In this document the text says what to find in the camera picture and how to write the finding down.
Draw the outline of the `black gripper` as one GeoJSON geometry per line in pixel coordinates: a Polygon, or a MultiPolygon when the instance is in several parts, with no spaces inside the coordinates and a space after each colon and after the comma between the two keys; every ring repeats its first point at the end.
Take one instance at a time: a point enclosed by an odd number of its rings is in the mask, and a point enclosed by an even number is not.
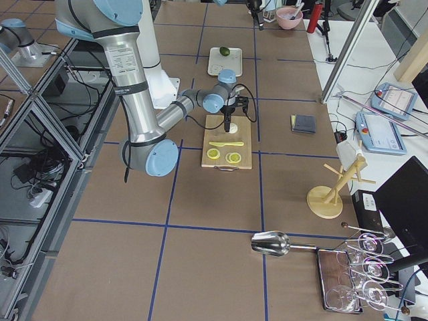
{"type": "Polygon", "coordinates": [[[263,19],[262,0],[247,0],[247,8],[254,20],[263,19]]]}
{"type": "Polygon", "coordinates": [[[226,105],[224,105],[220,112],[223,114],[224,118],[224,129],[227,133],[231,133],[231,115],[235,112],[237,108],[242,109],[244,114],[248,112],[249,98],[245,96],[236,96],[234,102],[230,102],[230,99],[227,100],[226,105]]]}

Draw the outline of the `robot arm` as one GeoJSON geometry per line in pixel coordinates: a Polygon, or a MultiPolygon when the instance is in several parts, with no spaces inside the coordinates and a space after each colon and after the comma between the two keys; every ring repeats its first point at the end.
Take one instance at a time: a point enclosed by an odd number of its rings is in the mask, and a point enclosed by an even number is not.
{"type": "Polygon", "coordinates": [[[185,90],[156,113],[137,43],[143,12],[142,1],[56,1],[56,25],[68,37],[103,47],[115,94],[125,109],[128,138],[121,147],[123,163],[127,170],[163,177],[179,156],[167,131],[197,106],[214,114],[239,96],[234,72],[223,70],[213,88],[185,90]]]}

